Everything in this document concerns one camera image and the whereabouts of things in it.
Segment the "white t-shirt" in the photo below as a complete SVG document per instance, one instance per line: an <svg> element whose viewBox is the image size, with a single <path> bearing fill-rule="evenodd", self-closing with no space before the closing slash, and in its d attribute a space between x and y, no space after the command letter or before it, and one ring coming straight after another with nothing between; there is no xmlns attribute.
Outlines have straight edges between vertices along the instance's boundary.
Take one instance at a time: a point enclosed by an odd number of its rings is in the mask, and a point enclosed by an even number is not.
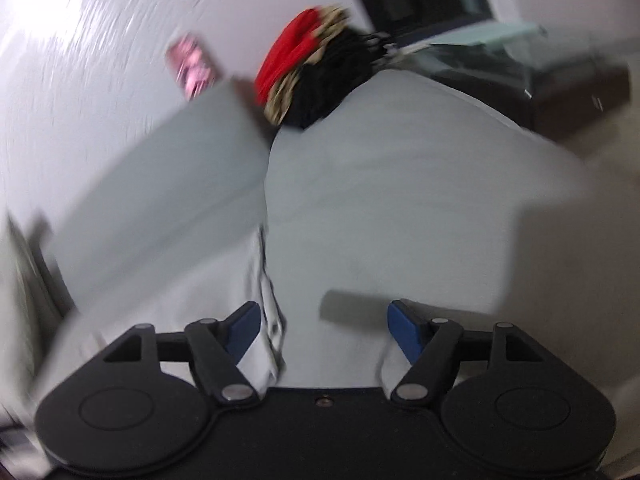
<svg viewBox="0 0 640 480"><path fill-rule="evenodd" d="M280 249L254 229L199 263L179 261L174 278L80 304L58 333L32 400L132 326L177 333L192 322L221 321L249 301L260 307L260 331L240 370L258 393L272 386L390 391L409 365L387 331L392 297L364 292L370 281L356 266L330 262L327 252Z"/></svg>

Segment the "grey sofa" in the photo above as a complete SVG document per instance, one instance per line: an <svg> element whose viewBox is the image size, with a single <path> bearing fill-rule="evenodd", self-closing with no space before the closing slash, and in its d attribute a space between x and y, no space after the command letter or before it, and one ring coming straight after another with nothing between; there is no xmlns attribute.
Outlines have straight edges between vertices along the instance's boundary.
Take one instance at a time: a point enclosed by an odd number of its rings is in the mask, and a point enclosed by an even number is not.
<svg viewBox="0 0 640 480"><path fill-rule="evenodd" d="M80 304L174 278L254 229L356 266L368 294L472 330L520 326L622 422L638 416L638 191L402 70L272 142L231 84L153 131L44 248L74 304L54 342Z"/></svg>

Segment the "grey throw pillow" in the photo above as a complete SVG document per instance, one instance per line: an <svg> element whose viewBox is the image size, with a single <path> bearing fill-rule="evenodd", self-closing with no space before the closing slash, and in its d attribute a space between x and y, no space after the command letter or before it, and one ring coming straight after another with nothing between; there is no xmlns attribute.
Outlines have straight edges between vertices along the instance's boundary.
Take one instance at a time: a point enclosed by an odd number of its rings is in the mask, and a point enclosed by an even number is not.
<svg viewBox="0 0 640 480"><path fill-rule="evenodd" d="M1 427L21 426L29 395L64 318L74 308L56 266L40 247L43 223L25 235L11 216L1 221Z"/></svg>

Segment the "black folded garment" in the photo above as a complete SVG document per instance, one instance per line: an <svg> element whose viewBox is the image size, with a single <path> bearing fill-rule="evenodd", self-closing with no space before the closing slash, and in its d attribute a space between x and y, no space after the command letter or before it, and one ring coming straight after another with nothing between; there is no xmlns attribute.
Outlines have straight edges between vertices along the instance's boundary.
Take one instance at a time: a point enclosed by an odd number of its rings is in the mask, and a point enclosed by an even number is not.
<svg viewBox="0 0 640 480"><path fill-rule="evenodd" d="M385 55L385 40L380 36L343 29L326 44L317 63L303 66L282 125L305 130L327 118L350 92L373 76Z"/></svg>

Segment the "dark glass side table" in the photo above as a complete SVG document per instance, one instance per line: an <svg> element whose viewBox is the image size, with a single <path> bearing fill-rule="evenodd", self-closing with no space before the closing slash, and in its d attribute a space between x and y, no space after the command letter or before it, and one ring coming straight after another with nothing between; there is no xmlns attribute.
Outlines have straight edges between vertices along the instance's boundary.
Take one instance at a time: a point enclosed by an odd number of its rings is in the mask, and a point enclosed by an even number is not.
<svg viewBox="0 0 640 480"><path fill-rule="evenodd" d="M486 21L406 48L399 65L563 141L630 102L625 58L638 51L637 38Z"/></svg>

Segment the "red folded garment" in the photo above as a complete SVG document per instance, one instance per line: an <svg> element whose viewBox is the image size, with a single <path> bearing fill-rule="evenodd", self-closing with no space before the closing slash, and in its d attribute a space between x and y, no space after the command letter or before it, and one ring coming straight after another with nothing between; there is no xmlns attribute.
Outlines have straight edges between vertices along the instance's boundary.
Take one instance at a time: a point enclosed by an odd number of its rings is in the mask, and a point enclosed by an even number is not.
<svg viewBox="0 0 640 480"><path fill-rule="evenodd" d="M320 47L320 10L309 8L290 21L266 55L254 81L257 103L264 106L273 85Z"/></svg>

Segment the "tan folded garment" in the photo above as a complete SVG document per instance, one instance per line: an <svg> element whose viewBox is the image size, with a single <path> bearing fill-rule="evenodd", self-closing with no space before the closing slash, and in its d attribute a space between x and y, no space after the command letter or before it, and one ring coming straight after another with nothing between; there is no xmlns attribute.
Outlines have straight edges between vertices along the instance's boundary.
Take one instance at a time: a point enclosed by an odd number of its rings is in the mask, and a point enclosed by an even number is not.
<svg viewBox="0 0 640 480"><path fill-rule="evenodd" d="M271 88L268 101L262 106L265 118L271 125L278 126L282 124L292 104L294 87L299 81L303 67L316 65L322 59L324 52L326 52L329 42L341 32L344 32L349 23L349 10L342 6L313 6L313 8L320 10L321 25L317 30L320 47L306 61L278 80Z"/></svg>

